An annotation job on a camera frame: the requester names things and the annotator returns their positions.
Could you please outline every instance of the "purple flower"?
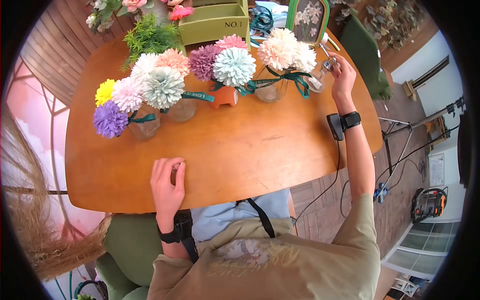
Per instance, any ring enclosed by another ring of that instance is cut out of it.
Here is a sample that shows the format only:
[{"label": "purple flower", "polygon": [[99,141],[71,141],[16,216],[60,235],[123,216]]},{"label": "purple flower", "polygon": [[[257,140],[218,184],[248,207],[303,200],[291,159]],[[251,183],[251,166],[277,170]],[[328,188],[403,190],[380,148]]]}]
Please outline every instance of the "purple flower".
[{"label": "purple flower", "polygon": [[119,136],[127,127],[127,123],[127,113],[120,112],[119,107],[111,100],[97,107],[93,113],[96,133],[109,139]]},{"label": "purple flower", "polygon": [[192,72],[198,80],[208,81],[213,76],[213,63],[220,50],[215,45],[207,45],[193,50],[190,53],[188,64],[190,72]]}]

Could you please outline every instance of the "beige t-shirt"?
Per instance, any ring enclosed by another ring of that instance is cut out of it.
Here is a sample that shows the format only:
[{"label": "beige t-shirt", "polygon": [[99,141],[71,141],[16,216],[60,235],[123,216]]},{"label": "beige t-shirt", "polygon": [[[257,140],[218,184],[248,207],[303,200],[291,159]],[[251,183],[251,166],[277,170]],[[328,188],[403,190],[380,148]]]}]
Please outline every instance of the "beige t-shirt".
[{"label": "beige t-shirt", "polygon": [[294,236],[290,219],[234,221],[197,244],[195,264],[163,254],[154,261],[148,300],[372,299],[380,274],[372,196],[353,202],[331,244]]}]

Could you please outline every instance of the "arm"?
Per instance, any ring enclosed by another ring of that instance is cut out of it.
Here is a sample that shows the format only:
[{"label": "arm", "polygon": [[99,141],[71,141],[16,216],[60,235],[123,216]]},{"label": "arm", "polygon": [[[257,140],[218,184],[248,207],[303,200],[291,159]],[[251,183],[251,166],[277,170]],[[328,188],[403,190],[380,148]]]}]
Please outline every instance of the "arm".
[{"label": "arm", "polygon": [[[156,221],[162,233],[173,231],[173,217],[177,213],[185,197],[183,182],[185,179],[184,159],[161,158],[156,160],[152,169],[153,200],[156,209]],[[176,171],[175,185],[170,181],[173,172]],[[181,242],[167,244],[162,241],[163,254],[170,258],[184,258],[190,260],[187,250]]]},{"label": "arm", "polygon": [[[332,97],[340,116],[356,111],[352,101],[352,88],[356,73],[345,58],[330,52],[335,56],[340,67],[334,66],[332,72],[335,83],[332,86]],[[356,201],[360,195],[372,195],[375,189],[375,166],[368,146],[365,132],[360,124],[345,131],[347,146],[347,170],[350,180],[352,200]]]}]

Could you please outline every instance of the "pink rose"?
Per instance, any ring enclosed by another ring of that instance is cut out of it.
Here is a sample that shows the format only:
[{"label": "pink rose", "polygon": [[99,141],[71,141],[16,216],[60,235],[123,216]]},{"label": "pink rose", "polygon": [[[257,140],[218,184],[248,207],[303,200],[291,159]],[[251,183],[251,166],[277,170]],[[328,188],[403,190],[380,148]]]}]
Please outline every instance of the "pink rose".
[{"label": "pink rose", "polygon": [[134,12],[137,8],[144,6],[147,3],[147,0],[123,0],[123,6],[127,6],[129,12]]}]

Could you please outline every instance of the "pressed flower picture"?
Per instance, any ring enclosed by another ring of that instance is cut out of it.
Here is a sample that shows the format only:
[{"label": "pressed flower picture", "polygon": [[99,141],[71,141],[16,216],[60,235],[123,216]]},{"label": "pressed flower picture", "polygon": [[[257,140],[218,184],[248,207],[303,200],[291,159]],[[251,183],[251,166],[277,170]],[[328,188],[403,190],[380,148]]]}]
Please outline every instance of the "pressed flower picture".
[{"label": "pressed flower picture", "polygon": [[319,0],[299,0],[293,33],[298,41],[315,43],[321,33],[324,5]]}]

